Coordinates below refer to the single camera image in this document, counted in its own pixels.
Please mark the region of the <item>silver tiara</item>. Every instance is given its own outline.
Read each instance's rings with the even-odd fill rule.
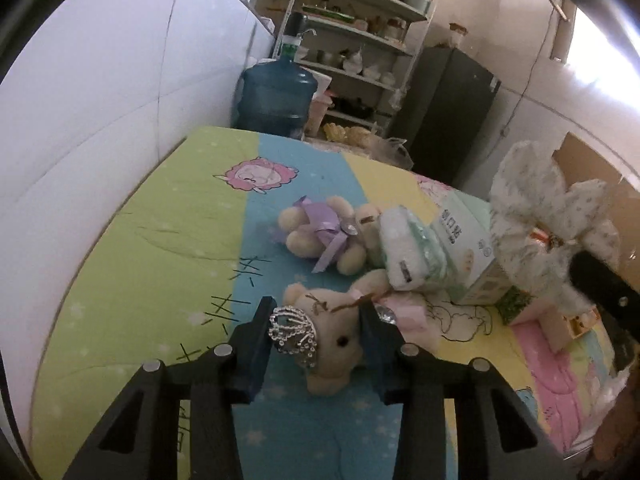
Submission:
[[[316,366],[318,332],[311,318],[295,306],[278,306],[269,317],[269,337],[278,352],[296,356],[306,368]]]

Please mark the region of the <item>window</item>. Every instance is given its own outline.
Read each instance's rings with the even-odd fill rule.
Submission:
[[[640,110],[640,76],[580,9],[567,65],[582,83]]]

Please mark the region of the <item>bed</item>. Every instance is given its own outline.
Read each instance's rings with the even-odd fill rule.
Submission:
[[[228,128],[193,132],[116,213],[69,288],[39,370],[31,455],[59,479],[92,427],[145,360],[197,358],[251,319],[262,296],[289,283],[346,290],[335,271],[312,274],[274,230],[303,195],[340,194],[354,206],[402,204],[430,222],[446,186],[349,153]],[[489,359],[561,451],[568,450],[609,375],[603,327],[553,355],[537,323],[503,325],[494,307],[457,307],[438,357]],[[457,478],[452,404],[447,477]],[[366,370],[329,398],[310,396],[302,371],[272,354],[263,389],[234,408],[247,480],[391,478],[401,407],[383,406]],[[180,410],[178,473],[188,478],[189,406]]]

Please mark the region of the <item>white partition panel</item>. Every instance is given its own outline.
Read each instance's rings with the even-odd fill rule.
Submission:
[[[228,126],[246,58],[272,44],[239,0],[65,0],[0,84],[0,350],[23,437],[84,256],[194,126]]]

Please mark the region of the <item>white box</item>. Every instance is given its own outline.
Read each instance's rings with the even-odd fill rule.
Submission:
[[[489,204],[457,191],[447,195],[431,223],[458,273],[447,289],[457,304],[493,304],[511,286],[494,257],[489,224]]]

